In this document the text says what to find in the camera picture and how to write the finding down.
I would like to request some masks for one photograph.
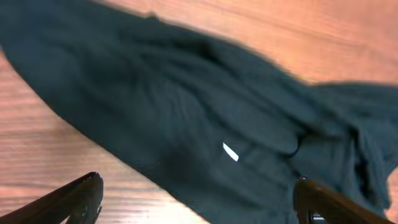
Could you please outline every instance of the dark green garment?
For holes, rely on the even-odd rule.
[[[382,216],[390,204],[395,87],[306,86],[225,41],[85,0],[0,0],[0,44],[59,116],[212,223],[297,223],[300,175]]]

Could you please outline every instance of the dark cloth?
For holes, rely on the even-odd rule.
[[[0,43],[61,118],[212,223],[297,223],[300,175],[389,207],[392,86],[307,86],[233,44],[84,0],[0,0]]]

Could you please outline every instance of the white mark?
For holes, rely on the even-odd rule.
[[[223,148],[233,160],[238,161],[239,156],[229,146],[223,143]]]

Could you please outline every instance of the brown wooden surface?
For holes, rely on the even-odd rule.
[[[234,39],[309,82],[398,84],[396,0],[108,0]],[[89,171],[105,181],[98,223],[203,223],[62,121],[0,56],[0,215]],[[398,222],[398,170],[389,178]]]

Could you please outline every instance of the wood grain surface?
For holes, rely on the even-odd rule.
[[[238,41],[310,83],[398,84],[396,0],[108,0],[125,11]],[[0,55],[0,215],[90,172],[98,223],[205,223],[52,112]],[[398,222],[398,170],[389,178]]]

